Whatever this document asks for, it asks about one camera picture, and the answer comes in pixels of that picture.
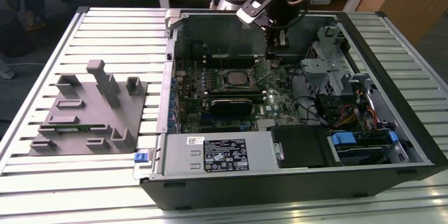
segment power supply label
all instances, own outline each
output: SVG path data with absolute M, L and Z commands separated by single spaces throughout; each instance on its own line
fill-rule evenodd
M 204 140 L 204 171 L 250 170 L 246 139 Z

